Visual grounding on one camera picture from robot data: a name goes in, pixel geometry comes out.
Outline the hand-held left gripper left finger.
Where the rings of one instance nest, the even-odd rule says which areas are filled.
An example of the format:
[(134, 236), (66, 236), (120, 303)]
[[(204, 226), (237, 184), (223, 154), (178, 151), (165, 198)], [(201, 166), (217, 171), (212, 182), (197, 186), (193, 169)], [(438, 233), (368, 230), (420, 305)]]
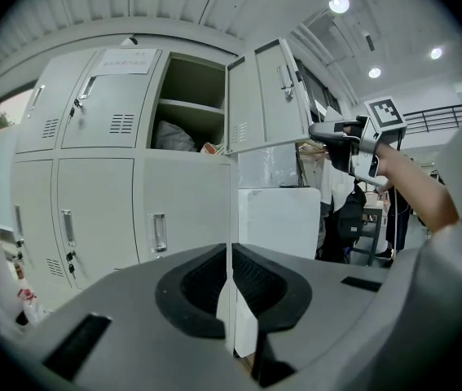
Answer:
[(223, 389), (226, 263), (217, 244), (105, 276), (41, 325), (40, 360), (88, 390)]

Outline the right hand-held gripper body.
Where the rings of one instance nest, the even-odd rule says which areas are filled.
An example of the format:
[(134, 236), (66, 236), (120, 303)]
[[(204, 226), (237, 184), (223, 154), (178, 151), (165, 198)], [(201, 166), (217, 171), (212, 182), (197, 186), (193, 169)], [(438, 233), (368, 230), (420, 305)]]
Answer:
[(392, 96), (383, 96), (364, 103), (364, 114), (357, 115), (361, 126), (359, 142), (351, 154), (350, 170), (354, 176), (373, 186), (384, 186), (387, 178), (378, 174), (380, 159), (376, 149), (383, 143), (400, 145), (407, 123)]

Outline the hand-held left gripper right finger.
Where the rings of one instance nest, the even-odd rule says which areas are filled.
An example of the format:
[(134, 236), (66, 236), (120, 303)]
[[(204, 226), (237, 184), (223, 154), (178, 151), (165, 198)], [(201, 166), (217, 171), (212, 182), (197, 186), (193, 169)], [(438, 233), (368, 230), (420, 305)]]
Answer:
[(325, 355), (385, 282), (382, 269), (233, 244), (233, 279), (257, 320), (252, 377), (273, 385)]

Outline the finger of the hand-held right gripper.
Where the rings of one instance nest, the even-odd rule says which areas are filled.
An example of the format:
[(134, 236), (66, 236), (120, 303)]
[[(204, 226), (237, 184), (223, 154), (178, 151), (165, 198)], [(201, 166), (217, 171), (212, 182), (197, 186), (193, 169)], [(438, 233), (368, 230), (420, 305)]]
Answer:
[(311, 138), (360, 138), (363, 124), (359, 121), (324, 121), (309, 127)]
[(328, 156), (335, 169), (343, 173), (351, 172), (351, 151), (354, 143), (355, 137), (350, 136), (333, 138), (326, 142)]

